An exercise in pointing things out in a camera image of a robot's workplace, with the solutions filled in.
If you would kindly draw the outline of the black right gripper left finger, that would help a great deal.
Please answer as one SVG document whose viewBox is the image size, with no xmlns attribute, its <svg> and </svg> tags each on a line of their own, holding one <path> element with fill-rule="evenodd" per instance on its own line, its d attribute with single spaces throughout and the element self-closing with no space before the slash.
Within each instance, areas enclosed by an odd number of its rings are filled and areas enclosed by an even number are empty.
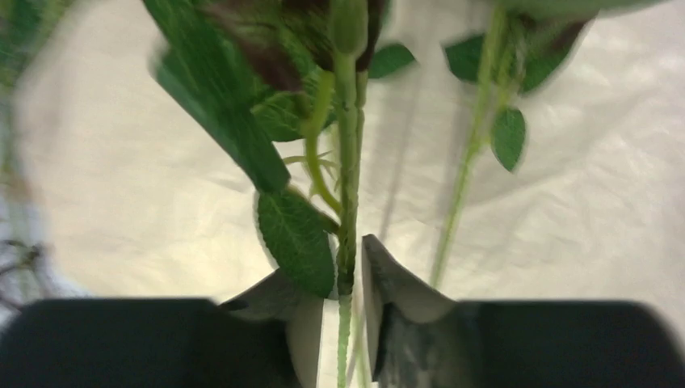
<svg viewBox="0 0 685 388">
<path fill-rule="evenodd" d="M 314 387 L 324 301 L 281 271 L 227 302 L 60 298 L 1 336 L 4 387 Z"/>
</svg>

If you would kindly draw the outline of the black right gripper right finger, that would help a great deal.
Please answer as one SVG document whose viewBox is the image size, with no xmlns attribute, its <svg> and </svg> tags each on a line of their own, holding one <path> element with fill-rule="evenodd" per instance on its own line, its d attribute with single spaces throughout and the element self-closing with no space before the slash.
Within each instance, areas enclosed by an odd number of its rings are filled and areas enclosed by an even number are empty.
<svg viewBox="0 0 685 388">
<path fill-rule="evenodd" d="M 380 387 L 681 387 L 684 351 L 627 300 L 453 300 L 361 242 L 368 356 Z"/>
</svg>

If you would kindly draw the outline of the brown kraft wrapping paper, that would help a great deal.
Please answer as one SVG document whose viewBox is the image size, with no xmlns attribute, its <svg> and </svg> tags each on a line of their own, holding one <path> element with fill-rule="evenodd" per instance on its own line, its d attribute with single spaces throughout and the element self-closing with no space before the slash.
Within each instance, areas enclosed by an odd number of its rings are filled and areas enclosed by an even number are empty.
<svg viewBox="0 0 685 388">
<path fill-rule="evenodd" d="M 227 302 L 275 271 L 254 185 L 159 84 L 166 41 L 147 1 L 1 4 L 6 227 L 36 206 L 45 259 L 77 298 Z M 443 47 L 485 30 L 493 1 L 386 1 L 377 47 L 402 67 L 368 82 L 349 368 L 371 378 L 361 242 L 376 236 L 427 283 L 475 87 Z M 453 300 L 684 304 L 681 2 L 593 1 L 601 11 L 539 89 L 512 100 L 517 169 L 489 147 L 472 169 L 440 287 Z M 338 301 L 323 300 L 314 387 L 337 386 Z"/>
</svg>

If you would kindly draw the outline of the pink fake flower stem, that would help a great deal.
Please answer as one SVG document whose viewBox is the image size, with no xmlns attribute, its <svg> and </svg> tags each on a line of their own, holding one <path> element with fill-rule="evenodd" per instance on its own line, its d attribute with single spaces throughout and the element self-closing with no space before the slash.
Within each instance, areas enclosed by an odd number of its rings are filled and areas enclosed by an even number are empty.
<svg viewBox="0 0 685 388">
<path fill-rule="evenodd" d="M 517 169 L 527 122 L 512 100 L 539 89 L 570 55 L 601 11 L 593 1 L 493 1 L 485 30 L 443 47 L 453 76 L 475 87 L 465 144 L 439 233 L 429 283 L 440 287 L 460 225 L 472 169 L 489 147 L 501 167 Z"/>
</svg>

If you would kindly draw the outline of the pink fake flower bunch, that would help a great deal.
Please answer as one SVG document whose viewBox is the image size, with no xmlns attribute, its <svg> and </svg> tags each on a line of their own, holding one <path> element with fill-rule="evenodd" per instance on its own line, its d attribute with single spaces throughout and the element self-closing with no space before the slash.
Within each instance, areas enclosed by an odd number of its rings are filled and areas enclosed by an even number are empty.
<svg viewBox="0 0 685 388">
<path fill-rule="evenodd" d="M 256 226 L 301 293 L 338 301 L 337 386 L 348 384 L 368 82 L 399 70 L 378 48 L 386 1 L 147 1 L 166 41 L 158 84 L 243 170 Z"/>
</svg>

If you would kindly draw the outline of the dark brown ribbon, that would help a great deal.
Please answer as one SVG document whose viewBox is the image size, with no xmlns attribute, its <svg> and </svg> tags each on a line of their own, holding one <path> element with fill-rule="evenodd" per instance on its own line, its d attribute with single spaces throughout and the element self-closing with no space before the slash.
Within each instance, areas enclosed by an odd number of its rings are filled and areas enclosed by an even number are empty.
<svg viewBox="0 0 685 388">
<path fill-rule="evenodd" d="M 45 261 L 44 246 L 37 243 L 28 247 L 19 240 L 3 239 L 1 241 L 1 255 L 11 247 L 17 251 L 17 259 L 11 264 L 1 267 L 1 276 L 9 275 L 13 272 L 29 272 L 38 287 L 39 298 L 47 297 L 48 286 L 40 276 L 40 265 Z"/>
</svg>

